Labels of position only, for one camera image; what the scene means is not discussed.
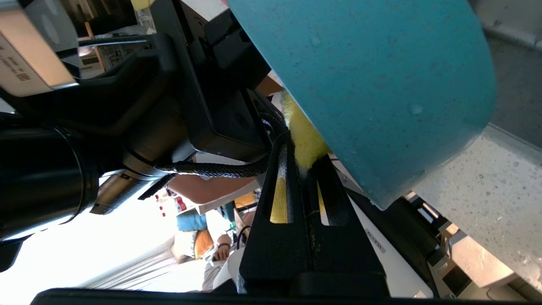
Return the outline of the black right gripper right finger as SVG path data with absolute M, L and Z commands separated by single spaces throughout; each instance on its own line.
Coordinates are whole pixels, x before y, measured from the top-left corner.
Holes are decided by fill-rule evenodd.
M 329 156 L 304 181 L 309 270 L 304 294 L 389 297 L 387 277 Z

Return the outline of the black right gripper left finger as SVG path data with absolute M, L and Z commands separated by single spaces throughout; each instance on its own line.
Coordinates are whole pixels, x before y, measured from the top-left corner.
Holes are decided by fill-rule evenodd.
M 276 224 L 270 218 L 282 149 L 286 149 L 287 222 Z M 271 152 L 263 192 L 239 268 L 241 294 L 314 295 L 307 199 L 287 131 L 277 137 Z

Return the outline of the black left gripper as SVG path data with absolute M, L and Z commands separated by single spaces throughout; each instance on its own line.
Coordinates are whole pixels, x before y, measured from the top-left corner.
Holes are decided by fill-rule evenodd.
M 271 68 L 232 11 L 207 22 L 180 0 L 156 0 L 152 17 L 174 46 L 175 87 L 192 146 L 244 162 L 265 156 L 270 143 L 255 89 Z

